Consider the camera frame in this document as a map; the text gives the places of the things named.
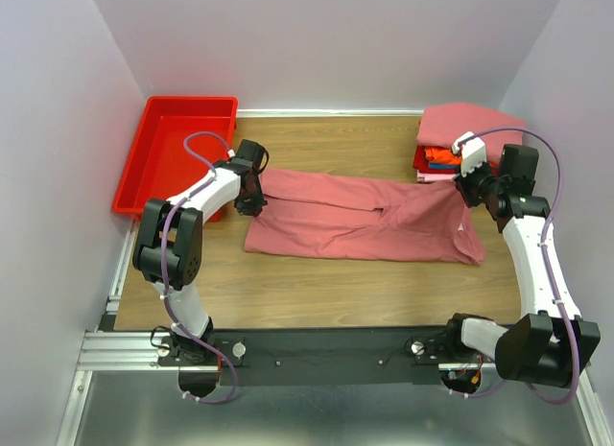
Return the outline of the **folded red shirt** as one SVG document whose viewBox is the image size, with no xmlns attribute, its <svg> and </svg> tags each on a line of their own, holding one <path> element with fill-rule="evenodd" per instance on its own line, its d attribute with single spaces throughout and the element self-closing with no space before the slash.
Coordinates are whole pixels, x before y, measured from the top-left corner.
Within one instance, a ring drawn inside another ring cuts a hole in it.
<svg viewBox="0 0 614 446">
<path fill-rule="evenodd" d="M 425 148 L 418 145 L 413 157 L 413 167 L 420 173 L 431 173 L 433 170 L 429 166 Z"/>
</svg>

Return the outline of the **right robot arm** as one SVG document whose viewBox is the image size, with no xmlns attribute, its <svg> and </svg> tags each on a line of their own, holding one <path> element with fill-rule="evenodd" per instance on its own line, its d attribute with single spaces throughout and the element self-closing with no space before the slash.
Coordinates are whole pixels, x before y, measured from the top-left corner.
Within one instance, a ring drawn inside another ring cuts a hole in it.
<svg viewBox="0 0 614 446">
<path fill-rule="evenodd" d="M 505 327 L 456 314 L 441 338 L 443 354 L 460 362 L 477 351 L 495 363 L 504 380 L 574 387 L 601 333 L 597 323 L 582 318 L 568 292 L 555 252 L 551 205 L 533 192 L 538 151 L 506 145 L 496 170 L 479 137 L 457 139 L 452 152 L 461 160 L 454 181 L 465 204 L 483 205 L 508 247 L 521 317 Z"/>
</svg>

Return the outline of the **red plastic bin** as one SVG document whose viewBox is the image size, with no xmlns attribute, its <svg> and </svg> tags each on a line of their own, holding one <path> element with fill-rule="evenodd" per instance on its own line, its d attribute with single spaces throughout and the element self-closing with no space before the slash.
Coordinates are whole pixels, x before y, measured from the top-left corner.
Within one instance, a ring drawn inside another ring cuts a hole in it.
<svg viewBox="0 0 614 446">
<path fill-rule="evenodd" d="M 120 177 L 112 211 L 140 218 L 151 199 L 169 199 L 207 173 L 205 164 L 183 147 L 184 139 L 208 131 L 220 139 L 194 139 L 190 148 L 209 162 L 226 157 L 236 129 L 234 97 L 152 96 L 146 102 Z"/>
</svg>

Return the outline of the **folded light pink shirt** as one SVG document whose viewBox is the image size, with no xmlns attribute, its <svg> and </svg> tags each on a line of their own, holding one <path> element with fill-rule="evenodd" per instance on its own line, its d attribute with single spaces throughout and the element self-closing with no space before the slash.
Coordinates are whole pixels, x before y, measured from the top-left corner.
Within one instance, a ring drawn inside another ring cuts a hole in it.
<svg viewBox="0 0 614 446">
<path fill-rule="evenodd" d="M 456 174 L 441 174 L 441 173 L 423 173 L 420 171 L 416 172 L 416 181 L 421 183 L 434 183 L 440 181 L 451 181 L 455 178 Z"/>
</svg>

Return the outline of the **folded orange shirt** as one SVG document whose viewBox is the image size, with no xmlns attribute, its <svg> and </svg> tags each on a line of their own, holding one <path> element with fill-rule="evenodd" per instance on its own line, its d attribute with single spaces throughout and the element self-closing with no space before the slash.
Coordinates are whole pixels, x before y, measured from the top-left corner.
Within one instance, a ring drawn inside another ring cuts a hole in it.
<svg viewBox="0 0 614 446">
<path fill-rule="evenodd" d="M 448 149 L 429 146 L 424 148 L 424 152 L 430 164 L 438 166 L 458 166 L 461 164 L 461 158 Z"/>
</svg>

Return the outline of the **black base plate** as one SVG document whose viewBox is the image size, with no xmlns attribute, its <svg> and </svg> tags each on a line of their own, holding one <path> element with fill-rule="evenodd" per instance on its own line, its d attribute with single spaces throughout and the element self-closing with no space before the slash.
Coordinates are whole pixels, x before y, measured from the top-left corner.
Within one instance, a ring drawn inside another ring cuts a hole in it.
<svg viewBox="0 0 614 446">
<path fill-rule="evenodd" d="M 436 385 L 450 361 L 444 335 L 442 326 L 217 329 L 211 352 L 157 328 L 150 344 L 183 388 Z"/>
</svg>

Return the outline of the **pink t-shirt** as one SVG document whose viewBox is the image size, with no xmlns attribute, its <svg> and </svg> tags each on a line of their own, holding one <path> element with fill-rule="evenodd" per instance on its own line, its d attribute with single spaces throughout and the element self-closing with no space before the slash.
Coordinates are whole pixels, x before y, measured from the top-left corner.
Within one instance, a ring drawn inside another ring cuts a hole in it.
<svg viewBox="0 0 614 446">
<path fill-rule="evenodd" d="M 455 184 L 401 183 L 268 169 L 268 202 L 252 219 L 247 252 L 479 265 L 485 250 Z"/>
</svg>

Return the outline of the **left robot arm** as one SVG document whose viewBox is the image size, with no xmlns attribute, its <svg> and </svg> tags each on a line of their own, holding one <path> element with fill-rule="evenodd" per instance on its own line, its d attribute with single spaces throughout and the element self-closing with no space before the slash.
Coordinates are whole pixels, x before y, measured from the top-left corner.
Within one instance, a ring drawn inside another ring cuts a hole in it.
<svg viewBox="0 0 614 446">
<path fill-rule="evenodd" d="M 132 254 L 133 267 L 158 291 L 172 321 L 170 342 L 158 348 L 180 352 L 191 364 L 205 363 L 213 351 L 213 323 L 201 305 L 196 278 L 201 269 L 204 224 L 232 203 L 238 214 L 257 217 L 267 205 L 260 175 L 270 155 L 257 142 L 243 141 L 237 152 L 212 163 L 190 146 L 208 131 L 189 135 L 184 149 L 207 167 L 205 177 L 168 200 L 146 202 Z"/>
</svg>

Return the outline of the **folded blue shirt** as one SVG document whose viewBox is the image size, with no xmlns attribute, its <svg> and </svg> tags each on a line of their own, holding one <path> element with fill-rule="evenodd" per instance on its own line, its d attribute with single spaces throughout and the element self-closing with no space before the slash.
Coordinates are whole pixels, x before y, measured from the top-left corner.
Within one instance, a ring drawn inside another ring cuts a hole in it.
<svg viewBox="0 0 614 446">
<path fill-rule="evenodd" d="M 437 170 L 441 172 L 453 172 L 458 168 L 457 165 L 449 165 L 449 164 L 438 164 L 438 163 L 429 163 L 429 170 Z"/>
</svg>

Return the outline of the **folded pink shirt on stack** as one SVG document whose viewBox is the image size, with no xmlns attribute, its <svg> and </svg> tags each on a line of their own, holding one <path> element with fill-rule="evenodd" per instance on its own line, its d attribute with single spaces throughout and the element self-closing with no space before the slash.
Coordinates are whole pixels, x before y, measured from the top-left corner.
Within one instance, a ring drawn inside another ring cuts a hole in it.
<svg viewBox="0 0 614 446">
<path fill-rule="evenodd" d="M 490 107 L 468 103 L 428 106 L 419 122 L 417 143 L 424 147 L 450 149 L 456 139 L 469 131 L 477 133 L 525 125 L 523 120 Z"/>
</svg>

